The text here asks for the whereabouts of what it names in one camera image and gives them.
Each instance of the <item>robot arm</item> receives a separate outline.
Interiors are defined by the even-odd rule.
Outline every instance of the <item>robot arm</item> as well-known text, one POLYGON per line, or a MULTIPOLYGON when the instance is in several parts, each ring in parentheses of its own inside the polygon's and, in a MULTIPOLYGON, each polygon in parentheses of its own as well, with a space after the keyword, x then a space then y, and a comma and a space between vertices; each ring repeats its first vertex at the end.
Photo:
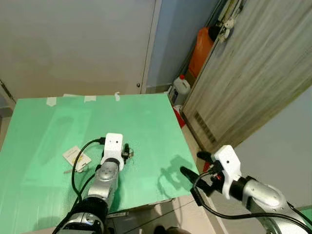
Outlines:
POLYGON ((122 150, 122 134, 106 135, 103 158, 95 179, 82 202, 70 211, 69 218, 58 234, 104 234, 106 216, 118 188, 118 174, 132 156, 128 144, 122 150))
MULTIPOLYGON (((227 199, 234 197, 242 202, 252 214, 256 213, 274 213, 287 215, 291 218, 304 221, 288 205, 285 196, 275 187, 262 184, 256 179, 248 176, 243 178, 240 171, 240 161, 230 145, 221 147, 214 155, 208 152, 199 152, 198 157, 208 161, 211 164, 209 170, 213 176, 212 186, 209 186, 204 180, 199 180, 197 186, 203 192, 210 194, 217 190, 227 199)), ((186 168, 181 168, 181 172, 192 182, 195 182, 196 176, 186 168)), ((307 234, 298 225, 289 222, 286 219, 278 217, 257 217, 268 234, 307 234)))

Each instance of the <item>green table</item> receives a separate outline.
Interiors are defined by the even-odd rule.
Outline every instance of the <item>green table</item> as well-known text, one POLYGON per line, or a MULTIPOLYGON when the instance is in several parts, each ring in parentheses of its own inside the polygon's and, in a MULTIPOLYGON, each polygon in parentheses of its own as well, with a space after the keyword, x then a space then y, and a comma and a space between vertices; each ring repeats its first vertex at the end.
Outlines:
MULTIPOLYGON (((135 156, 119 175, 111 212, 189 194, 180 166, 196 166, 164 94, 20 99, 0 153, 1 233, 22 233, 55 226, 70 210, 75 193, 71 166, 62 154, 77 145, 121 133, 135 156)), ((76 174, 81 187, 94 173, 103 146, 85 151, 89 170, 76 174)))

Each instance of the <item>tiled floor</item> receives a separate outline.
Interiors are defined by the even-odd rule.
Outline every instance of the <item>tiled floor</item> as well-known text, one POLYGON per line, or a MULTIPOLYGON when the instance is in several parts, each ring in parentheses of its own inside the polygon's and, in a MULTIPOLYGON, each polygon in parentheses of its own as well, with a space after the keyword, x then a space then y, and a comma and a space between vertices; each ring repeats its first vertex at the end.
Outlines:
MULTIPOLYGON (((10 118, 3 118, 0 129, 0 147, 3 144, 10 118)), ((203 161, 196 158, 199 147, 190 130, 182 129, 190 151, 199 171, 203 169, 203 161)), ((193 234, 215 234, 215 231, 202 207, 198 207, 191 195, 182 196, 170 202, 155 205, 153 208, 129 212, 127 216, 107 220, 117 234, 152 234, 157 225, 165 228, 180 227, 193 234)), ((50 234, 53 228, 28 234, 50 234)))

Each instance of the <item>vent grille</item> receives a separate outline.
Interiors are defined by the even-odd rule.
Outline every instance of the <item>vent grille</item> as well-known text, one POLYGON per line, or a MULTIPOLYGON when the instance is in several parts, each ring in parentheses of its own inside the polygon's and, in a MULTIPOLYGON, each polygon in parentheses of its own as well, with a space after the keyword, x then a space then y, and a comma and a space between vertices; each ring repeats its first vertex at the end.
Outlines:
POLYGON ((205 124, 203 118, 199 115, 199 113, 197 111, 196 111, 194 117, 195 117, 197 123, 199 124, 199 126, 201 127, 201 129, 204 131, 208 140, 211 142, 211 144, 215 144, 216 143, 215 136, 212 134, 212 132, 210 131, 208 126, 205 124))

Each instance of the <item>door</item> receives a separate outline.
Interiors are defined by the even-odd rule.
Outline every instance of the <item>door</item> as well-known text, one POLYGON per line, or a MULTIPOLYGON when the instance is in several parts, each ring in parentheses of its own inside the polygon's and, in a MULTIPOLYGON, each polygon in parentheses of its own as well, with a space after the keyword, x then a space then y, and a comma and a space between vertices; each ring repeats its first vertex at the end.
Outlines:
POLYGON ((183 114, 201 146, 233 147, 312 84, 312 2, 248 0, 183 114))
POLYGON ((0 2, 0 78, 15 99, 139 94, 155 0, 0 2))

